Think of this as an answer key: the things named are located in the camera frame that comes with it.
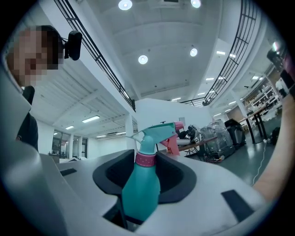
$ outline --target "cable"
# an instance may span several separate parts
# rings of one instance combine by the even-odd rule
[[[262,167],[262,162],[263,162],[263,160],[264,160],[264,154],[265,154],[265,152],[266,152],[266,143],[265,143],[265,145],[264,145],[263,158],[262,158],[262,161],[261,161],[261,163],[260,163],[260,166],[259,166],[259,168],[258,168],[258,170],[257,170],[257,175],[255,175],[255,177],[253,178],[252,186],[254,185],[255,178],[259,175],[259,169]]]

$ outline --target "black metal railing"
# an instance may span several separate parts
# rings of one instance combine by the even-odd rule
[[[82,33],[82,43],[88,50],[88,52],[91,54],[93,59],[96,61],[96,63],[99,65],[99,67],[102,69],[102,71],[105,73],[105,75],[109,78],[109,80],[113,83],[113,85],[116,87],[116,89],[119,91],[119,93],[124,97],[124,99],[128,102],[128,104],[132,107],[132,109],[135,111],[135,102],[132,100],[124,87],[122,86],[121,82],[116,77],[115,73],[110,68],[109,64],[106,62],[105,58],[97,48],[96,44],[90,37],[89,33],[83,26],[82,22],[76,15],[74,9],[70,5],[68,0],[54,0],[62,14],[64,15],[65,19],[69,23],[69,25],[72,27],[73,30],[77,30]]]
[[[210,104],[222,91],[225,85],[231,80],[252,38],[256,17],[257,7],[255,3],[253,3],[252,0],[241,0],[241,14],[239,24],[234,42],[230,49],[230,53],[212,87],[209,89],[205,97],[198,99],[203,99],[207,102],[207,104]],[[194,100],[195,99],[184,101],[182,103],[189,104]]]

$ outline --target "wooden table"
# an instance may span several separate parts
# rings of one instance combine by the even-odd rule
[[[260,136],[263,138],[263,139],[267,139],[267,134],[266,134],[266,130],[264,128],[264,125],[263,125],[263,121],[261,119],[261,116],[260,116],[260,113],[267,107],[267,105],[263,105],[261,108],[259,108],[257,111],[255,111],[253,114],[249,115],[248,117],[244,118],[243,120],[240,120],[240,122],[243,122],[243,121],[246,121],[247,122],[247,125],[248,125],[248,128],[249,128],[249,131],[250,131],[250,135],[251,135],[251,138],[252,138],[252,143],[253,144],[256,144],[256,143],[260,143],[260,142],[255,142],[255,139],[254,139],[254,135],[253,135],[253,131],[252,131],[252,128],[251,128],[251,125],[250,125],[250,122],[249,122],[249,119],[251,117],[254,117],[255,121],[256,121],[256,124],[258,126],[258,129],[259,129],[259,133],[260,133]]]

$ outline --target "teal spray bottle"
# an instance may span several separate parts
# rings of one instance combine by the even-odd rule
[[[162,143],[175,155],[179,155],[176,130],[183,128],[182,122],[172,122],[151,126],[140,132],[144,133],[140,141],[135,136],[129,137],[141,144],[136,154],[134,169],[122,190],[122,204],[126,216],[145,221],[158,205],[160,182],[156,175],[155,145]]]

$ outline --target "black hair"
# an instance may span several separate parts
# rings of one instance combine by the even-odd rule
[[[49,47],[52,50],[48,52],[49,54],[51,54],[51,56],[48,57],[48,69],[57,69],[60,60],[63,58],[64,49],[60,34],[51,25],[36,26],[36,30],[42,31],[42,33],[46,33],[42,35],[42,47]]]

